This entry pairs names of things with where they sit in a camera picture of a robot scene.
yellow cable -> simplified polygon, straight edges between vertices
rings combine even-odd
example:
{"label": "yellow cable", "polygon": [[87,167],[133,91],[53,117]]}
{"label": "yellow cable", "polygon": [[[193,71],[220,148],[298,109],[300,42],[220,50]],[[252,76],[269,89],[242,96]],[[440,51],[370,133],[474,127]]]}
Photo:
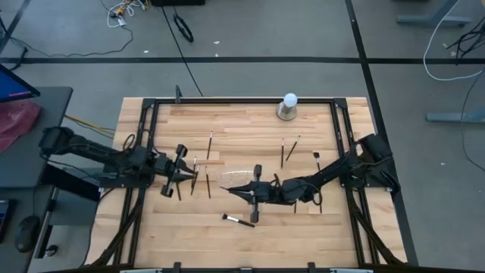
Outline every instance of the yellow cable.
{"label": "yellow cable", "polygon": [[87,121],[84,121],[84,120],[82,120],[82,119],[80,119],[80,118],[71,117],[70,115],[65,115],[65,116],[66,116],[66,118],[69,118],[69,119],[71,119],[71,120],[73,120],[73,121],[77,121],[77,122],[79,122],[79,123],[81,123],[81,124],[84,124],[84,125],[86,125],[86,126],[89,126],[89,127],[95,128],[96,130],[100,130],[101,132],[104,132],[104,133],[108,133],[108,134],[114,135],[114,133],[113,133],[113,132],[110,132],[110,131],[108,131],[108,130],[105,130],[105,129],[103,129],[103,128],[99,127],[99,126],[96,126],[96,125],[94,125],[94,124],[91,124],[91,123],[89,123],[89,122],[87,122]]}

wooden tabletop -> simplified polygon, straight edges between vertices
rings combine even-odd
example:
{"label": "wooden tabletop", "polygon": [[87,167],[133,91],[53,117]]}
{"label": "wooden tabletop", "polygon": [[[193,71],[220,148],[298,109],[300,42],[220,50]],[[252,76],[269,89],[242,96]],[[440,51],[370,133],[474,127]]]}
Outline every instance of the wooden tabletop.
{"label": "wooden tabletop", "polygon": [[[348,98],[347,101],[355,138],[373,133],[366,99]],[[124,99],[115,148],[120,149],[128,135],[136,132],[141,104],[142,98]],[[192,167],[194,156],[202,166],[193,196],[190,196],[189,181],[180,184],[182,201],[178,200],[175,189],[171,199],[160,194],[163,177],[157,177],[147,190],[135,266],[163,268],[172,267],[174,262],[182,262],[184,268],[301,268],[308,262],[315,262],[317,267],[357,266],[346,196],[338,180],[322,187],[323,214],[312,202],[299,202],[296,214],[292,206],[260,205],[256,228],[221,219],[227,213],[249,221],[251,212],[247,202],[218,186],[221,173],[251,171],[255,164],[260,164],[262,180],[272,180],[274,174],[284,180],[315,173],[313,152],[320,153],[322,168],[338,159],[330,108],[321,104],[297,107],[298,116],[293,121],[282,121],[275,115],[275,105],[161,106],[155,132],[156,148],[171,157],[177,144],[182,143],[189,150],[185,158],[188,166]],[[211,130],[214,136],[210,157],[206,160]],[[301,136],[298,145],[280,169],[281,138],[285,139],[287,155],[298,135]],[[210,199],[205,182],[206,166]],[[87,263],[96,259],[116,234],[124,192],[114,190],[100,203]],[[390,194],[383,188],[370,188],[366,192],[374,229],[393,253],[405,260]],[[361,235],[366,260],[370,262],[367,237],[362,229]],[[128,246],[125,243],[124,259]]]}

gray floor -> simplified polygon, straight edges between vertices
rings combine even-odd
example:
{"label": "gray floor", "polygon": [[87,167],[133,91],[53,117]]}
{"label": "gray floor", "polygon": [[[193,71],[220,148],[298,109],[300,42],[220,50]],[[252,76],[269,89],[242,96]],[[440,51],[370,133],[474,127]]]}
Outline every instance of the gray floor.
{"label": "gray floor", "polygon": [[[401,26],[397,14],[425,14],[440,0],[398,2],[354,0],[355,13],[368,57],[422,58],[433,29]],[[105,0],[106,5],[117,4]],[[0,2],[7,25],[21,1]],[[208,0],[202,7],[180,7],[180,16],[192,27],[196,41],[179,36],[185,56],[319,56],[357,57],[357,48],[341,0]],[[455,15],[485,15],[480,0],[464,0]],[[179,53],[161,13],[136,8],[127,18],[134,41],[120,53],[99,57],[178,57]],[[441,29],[429,56],[448,58],[443,43],[450,44],[464,29]],[[129,39],[122,29],[106,26],[106,12],[98,0],[32,0],[14,36],[48,54],[87,53],[119,49]],[[0,57],[17,57],[20,49],[8,43]],[[483,58],[483,50],[473,55]],[[43,57],[30,51],[28,57]],[[207,96],[368,96],[360,64],[232,63],[190,64],[195,79]],[[441,77],[466,75],[477,65],[431,65]],[[480,169],[465,158],[459,124],[430,124],[427,111],[459,111],[472,80],[438,82],[421,65],[373,64],[371,72],[396,167],[402,185],[420,265],[485,270],[485,187]],[[72,86],[69,115],[105,127],[114,127],[120,103],[126,96],[172,96],[179,85],[185,96],[197,96],[183,64],[25,64],[16,71],[34,86]],[[485,102],[485,77],[475,86],[467,109]],[[111,144],[89,130],[65,125],[78,133]],[[465,125],[465,143],[475,161],[485,165],[482,125]],[[81,167],[96,164],[64,156]],[[66,202],[75,196],[64,196]],[[67,210],[61,211],[59,218]],[[31,272],[73,268],[84,257],[93,208],[84,206],[83,222],[60,227],[52,242],[57,256],[35,261]]]}

pink cloth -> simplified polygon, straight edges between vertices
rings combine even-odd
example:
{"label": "pink cloth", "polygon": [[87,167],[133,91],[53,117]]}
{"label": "pink cloth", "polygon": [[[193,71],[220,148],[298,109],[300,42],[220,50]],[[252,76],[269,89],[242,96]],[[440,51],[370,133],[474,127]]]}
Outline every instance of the pink cloth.
{"label": "pink cloth", "polygon": [[29,132],[41,107],[27,99],[0,103],[0,152]]}

computer monitor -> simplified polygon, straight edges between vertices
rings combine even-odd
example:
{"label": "computer monitor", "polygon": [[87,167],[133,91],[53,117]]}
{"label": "computer monitor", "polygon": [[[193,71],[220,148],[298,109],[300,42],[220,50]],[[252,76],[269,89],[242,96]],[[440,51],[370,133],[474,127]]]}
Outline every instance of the computer monitor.
{"label": "computer monitor", "polygon": [[28,99],[40,96],[40,92],[0,65],[0,102]]}

